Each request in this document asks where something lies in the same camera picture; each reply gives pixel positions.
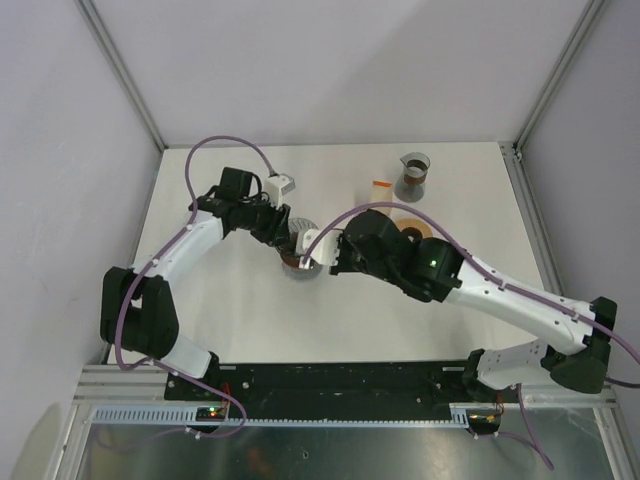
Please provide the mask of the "coffee filter paper pack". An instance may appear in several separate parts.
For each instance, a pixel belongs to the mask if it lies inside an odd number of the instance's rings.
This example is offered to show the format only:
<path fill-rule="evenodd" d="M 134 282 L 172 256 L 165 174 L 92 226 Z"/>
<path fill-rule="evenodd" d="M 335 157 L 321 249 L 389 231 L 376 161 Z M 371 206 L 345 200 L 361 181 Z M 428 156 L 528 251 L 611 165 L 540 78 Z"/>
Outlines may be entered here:
<path fill-rule="evenodd" d="M 391 202 L 393 199 L 393 184 L 384 181 L 373 181 L 369 195 L 370 203 Z"/>

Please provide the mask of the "clear glass coffee server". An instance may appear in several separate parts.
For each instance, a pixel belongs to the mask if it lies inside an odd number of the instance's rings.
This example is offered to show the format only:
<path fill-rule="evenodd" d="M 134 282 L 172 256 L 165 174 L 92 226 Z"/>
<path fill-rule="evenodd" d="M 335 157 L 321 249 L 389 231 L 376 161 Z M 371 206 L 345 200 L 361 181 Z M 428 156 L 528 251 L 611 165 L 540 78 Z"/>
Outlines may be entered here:
<path fill-rule="evenodd" d="M 310 269 L 300 269 L 288 264 L 282 265 L 282 270 L 285 276 L 298 282 L 314 280 L 322 272 L 322 269 L 322 266 L 316 264 L 314 264 Z"/>

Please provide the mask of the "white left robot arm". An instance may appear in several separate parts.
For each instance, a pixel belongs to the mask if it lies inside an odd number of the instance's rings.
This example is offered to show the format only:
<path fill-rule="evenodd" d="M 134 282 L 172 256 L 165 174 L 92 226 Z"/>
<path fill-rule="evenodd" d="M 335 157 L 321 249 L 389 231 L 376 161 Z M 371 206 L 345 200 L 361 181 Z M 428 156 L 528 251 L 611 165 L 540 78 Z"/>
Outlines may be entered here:
<path fill-rule="evenodd" d="M 251 172 L 224 168 L 220 182 L 189 206 L 186 226 L 157 254 L 128 269 L 107 271 L 101 338 L 187 375 L 185 385 L 197 398 L 214 397 L 221 376 L 209 367 L 217 357 L 180 333 L 171 286 L 237 229 L 269 247 L 288 243 L 290 207 L 284 196 L 294 188 L 286 174 L 261 181 Z"/>

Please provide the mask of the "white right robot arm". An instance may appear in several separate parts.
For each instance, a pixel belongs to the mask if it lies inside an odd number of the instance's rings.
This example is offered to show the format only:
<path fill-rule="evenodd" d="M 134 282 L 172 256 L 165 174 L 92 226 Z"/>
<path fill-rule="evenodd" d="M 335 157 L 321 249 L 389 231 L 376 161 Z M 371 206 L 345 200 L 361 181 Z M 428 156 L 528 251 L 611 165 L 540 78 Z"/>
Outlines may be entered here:
<path fill-rule="evenodd" d="M 533 335 L 514 347 L 472 351 L 461 376 L 469 399 L 548 381 L 583 394 L 602 391 L 611 351 L 606 332 L 617 309 L 611 300 L 563 299 L 519 283 L 471 255 L 443 228 L 437 237 L 415 240 L 374 209 L 340 219 L 344 228 L 317 237 L 329 242 L 331 274 L 369 275 L 418 301 L 476 310 Z"/>

